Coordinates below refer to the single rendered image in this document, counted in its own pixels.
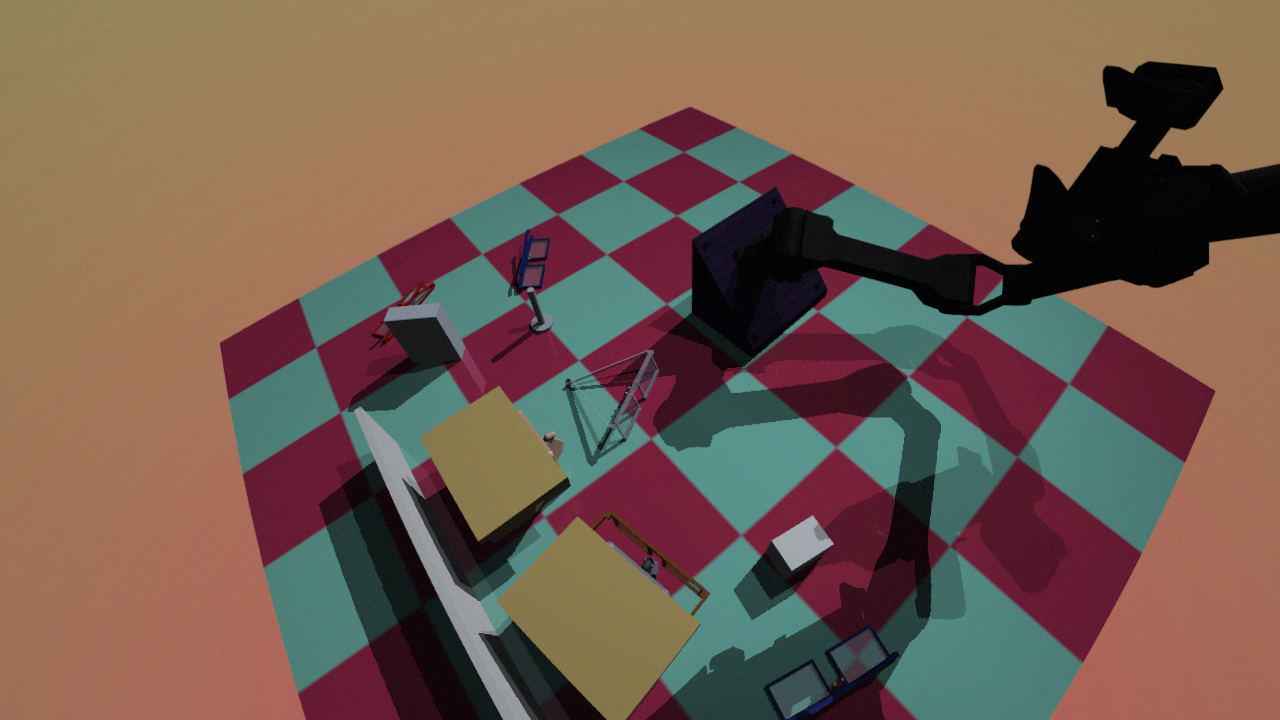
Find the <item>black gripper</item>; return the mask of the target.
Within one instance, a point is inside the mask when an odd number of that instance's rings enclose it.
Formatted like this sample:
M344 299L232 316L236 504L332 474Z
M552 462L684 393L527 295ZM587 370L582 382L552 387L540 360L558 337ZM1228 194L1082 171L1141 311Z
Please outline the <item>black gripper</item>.
M1102 77L1107 106L1137 123L1117 147L1100 145L1069 190L1050 167L1036 165L1025 217L1011 241L1021 258L1062 278L1078 277L1102 247L1093 234L1100 225L1115 236L1142 234L1117 211L1144 206L1167 172L1167 161L1149 155L1171 127L1196 127L1222 92L1213 67L1146 61L1133 73L1106 65Z

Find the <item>dark grey rectangular panel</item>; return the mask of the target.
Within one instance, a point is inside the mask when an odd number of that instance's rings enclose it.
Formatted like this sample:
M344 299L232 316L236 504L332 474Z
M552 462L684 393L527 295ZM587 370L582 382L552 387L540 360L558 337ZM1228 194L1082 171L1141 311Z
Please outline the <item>dark grey rectangular panel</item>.
M454 559L399 445L355 409L419 559L503 720L547 720Z

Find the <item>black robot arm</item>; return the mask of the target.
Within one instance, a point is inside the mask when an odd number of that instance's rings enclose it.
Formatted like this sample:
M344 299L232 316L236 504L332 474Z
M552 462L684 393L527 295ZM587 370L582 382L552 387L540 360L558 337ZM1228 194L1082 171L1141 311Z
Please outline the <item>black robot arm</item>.
M1207 266L1210 242L1280 233L1280 164L1231 174L1219 164L1181 167L1174 155L1158 160L1167 161L1167 172L1155 193L1139 209L1117 211L1142 237L1110 234L1100 225L1093 234L1105 243L1078 277L1062 278L1036 263L1006 265L982 252L918 258L837 234L829 217L803 208L776 214L769 236L755 234L733 252L750 284L767 275L796 283L826 266L913 290L943 314L982 316L1108 281L1160 288ZM1004 275L1004 291L973 305L982 265Z

